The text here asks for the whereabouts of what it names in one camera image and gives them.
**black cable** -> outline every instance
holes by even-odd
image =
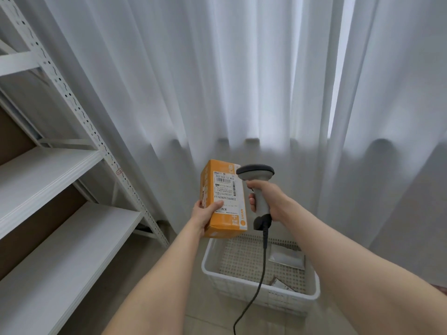
[[[259,294],[259,291],[261,289],[261,285],[262,285],[262,281],[264,281],[264,274],[265,274],[265,258],[267,257],[267,242],[269,239],[269,227],[264,226],[263,227],[263,248],[264,248],[264,262],[262,264],[262,275],[261,275],[261,280],[259,281],[259,286],[257,287],[256,293],[254,294],[253,298],[251,299],[251,301],[249,302],[249,304],[247,304],[247,306],[245,307],[245,309],[242,311],[242,314],[237,318],[236,322],[234,322],[233,324],[233,333],[234,335],[236,335],[236,325],[237,323],[240,321],[240,319],[243,317],[243,315],[245,314],[245,312],[249,309],[249,307],[252,305],[253,301],[256,299],[257,295]]]

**handheld scanner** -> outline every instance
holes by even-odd
[[[268,181],[275,174],[275,171],[273,168],[265,164],[248,164],[238,168],[236,174],[241,180]],[[272,224],[270,207],[262,196],[262,191],[260,189],[254,188],[253,191],[256,200],[256,215],[258,215],[254,220],[253,227],[256,231],[262,231],[264,224],[267,225],[267,228]]]

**person's right hand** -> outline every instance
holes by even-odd
[[[284,194],[280,187],[268,181],[251,180],[246,181],[247,187],[250,189],[258,188],[262,191],[262,196],[270,207],[270,215],[273,221],[285,222],[286,209],[294,201]],[[250,208],[256,212],[256,198],[254,193],[249,195]]]

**person's left hand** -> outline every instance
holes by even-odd
[[[205,225],[211,219],[211,215],[223,205],[224,202],[222,200],[211,203],[207,208],[202,208],[201,200],[195,203],[189,224],[200,233],[200,237],[203,237],[205,234]]]

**barcode scanner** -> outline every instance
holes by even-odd
[[[270,166],[267,166],[265,164],[248,164],[246,166],[240,167],[236,170],[236,174],[239,176],[241,180],[244,181],[250,181],[250,180],[264,180],[268,181],[272,178],[272,176],[275,174],[275,171]],[[272,216],[270,215],[270,207],[265,201],[264,197],[262,196],[262,191],[257,188],[253,188],[255,200],[256,200],[256,219],[253,221],[253,229],[256,231],[262,231],[262,245],[263,245],[263,252],[264,252],[264,263],[262,265],[262,275],[261,279],[259,281],[259,285],[257,287],[256,293],[254,294],[253,298],[247,304],[245,309],[242,311],[242,314],[238,317],[236,322],[234,322],[233,325],[233,333],[236,335],[236,325],[239,322],[239,320],[242,318],[242,316],[245,314],[245,312],[249,309],[249,306],[253,303],[253,301],[256,299],[257,295],[259,294],[259,291],[261,289],[262,281],[264,280],[264,274],[265,274],[265,258],[267,253],[267,244],[269,240],[269,228],[272,225]]]

